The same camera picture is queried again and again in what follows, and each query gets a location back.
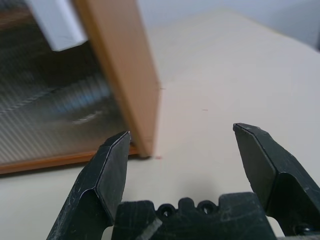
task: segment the wooden board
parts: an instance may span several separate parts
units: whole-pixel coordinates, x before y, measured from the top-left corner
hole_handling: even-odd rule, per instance
[[[153,152],[159,82],[135,0],[74,0],[142,157]]]
[[[33,20],[33,16],[27,8],[17,8],[0,13],[0,31],[13,28],[20,24]]]
[[[90,152],[82,152],[73,155],[65,155],[65,156],[58,156],[58,157],[51,157],[27,162],[20,162],[8,165],[0,166],[0,175],[1,174],[9,174],[15,172],[22,172],[28,170],[35,170],[35,169],[43,169],[43,168],[50,168],[56,167],[61,165],[69,165],[69,164],[76,164],[76,163],[85,163],[89,162],[91,158],[96,154],[97,151],[90,151]],[[129,155],[137,155],[138,151],[135,146],[130,145]]]

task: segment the beige surface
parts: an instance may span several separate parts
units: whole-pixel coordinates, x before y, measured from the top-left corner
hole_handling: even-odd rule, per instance
[[[123,200],[177,206],[181,197],[217,202],[250,191],[235,122],[268,131],[320,184],[317,52],[228,12],[153,29],[149,38],[163,88],[157,157],[128,163]],[[45,239],[80,170],[0,179],[1,237]]]

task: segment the scratch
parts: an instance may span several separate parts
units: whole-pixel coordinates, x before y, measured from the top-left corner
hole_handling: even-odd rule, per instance
[[[162,221],[156,217],[154,221],[144,229],[141,235],[136,237],[135,240],[149,240],[155,234],[158,228],[160,228],[161,225]]]

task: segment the white wall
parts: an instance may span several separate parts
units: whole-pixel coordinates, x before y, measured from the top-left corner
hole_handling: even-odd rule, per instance
[[[215,8],[228,7],[310,46],[318,45],[320,0],[138,0],[138,2],[147,27],[163,25]]]

